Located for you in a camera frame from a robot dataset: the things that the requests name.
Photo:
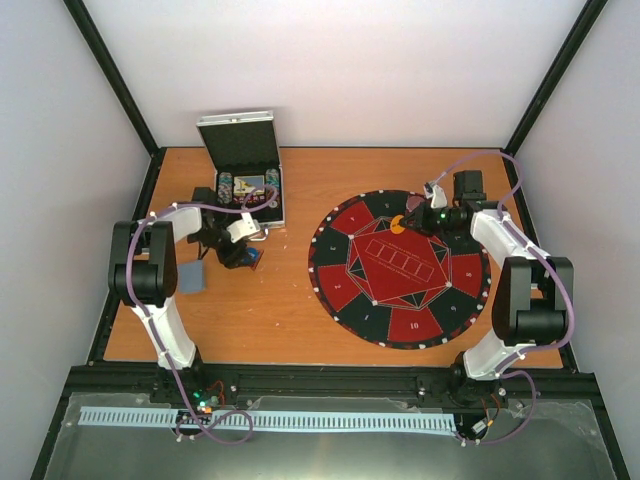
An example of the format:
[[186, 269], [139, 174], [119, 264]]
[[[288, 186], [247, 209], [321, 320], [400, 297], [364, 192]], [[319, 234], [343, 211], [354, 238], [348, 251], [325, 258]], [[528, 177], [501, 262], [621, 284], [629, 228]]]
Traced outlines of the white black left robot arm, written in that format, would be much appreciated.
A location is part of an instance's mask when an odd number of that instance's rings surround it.
[[119, 221], [113, 227], [110, 292], [141, 320], [158, 365], [180, 370], [172, 388], [186, 402], [197, 402], [206, 395], [208, 378], [192, 368], [198, 349], [176, 305], [179, 268], [175, 245], [191, 239], [215, 250], [225, 267], [244, 267], [255, 262], [247, 240], [260, 232], [249, 208], [222, 208], [205, 200], [172, 203], [142, 220]]

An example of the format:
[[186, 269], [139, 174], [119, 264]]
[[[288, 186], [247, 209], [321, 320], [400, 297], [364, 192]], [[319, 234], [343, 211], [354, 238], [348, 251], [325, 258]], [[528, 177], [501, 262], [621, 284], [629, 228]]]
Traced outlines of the clear dealer button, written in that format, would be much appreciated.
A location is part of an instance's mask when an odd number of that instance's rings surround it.
[[409, 196], [406, 202], [405, 214], [411, 215], [416, 210], [421, 211], [425, 206], [425, 198], [421, 196]]

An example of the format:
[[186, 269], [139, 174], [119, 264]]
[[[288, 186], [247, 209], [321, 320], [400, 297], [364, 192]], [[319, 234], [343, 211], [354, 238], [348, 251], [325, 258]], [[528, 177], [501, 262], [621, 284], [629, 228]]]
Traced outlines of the orange big blind button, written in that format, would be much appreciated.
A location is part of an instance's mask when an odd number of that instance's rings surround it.
[[396, 215], [395, 217], [393, 217], [390, 221], [390, 231], [395, 234], [395, 235], [399, 235], [401, 233], [403, 233], [406, 230], [406, 227], [404, 226], [404, 216], [403, 215]]

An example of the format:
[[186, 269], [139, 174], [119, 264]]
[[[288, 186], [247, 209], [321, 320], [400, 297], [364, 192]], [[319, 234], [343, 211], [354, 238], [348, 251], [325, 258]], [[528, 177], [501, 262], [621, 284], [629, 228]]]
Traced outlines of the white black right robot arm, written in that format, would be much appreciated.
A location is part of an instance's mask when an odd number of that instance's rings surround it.
[[575, 330], [574, 267], [541, 249], [514, 223], [501, 201], [490, 201], [478, 170], [454, 175], [448, 199], [437, 181], [408, 206], [399, 226], [424, 236], [457, 234], [483, 247], [500, 269], [491, 308], [492, 326], [451, 366], [451, 400], [469, 406], [493, 393], [516, 361], [530, 352], [563, 348]]

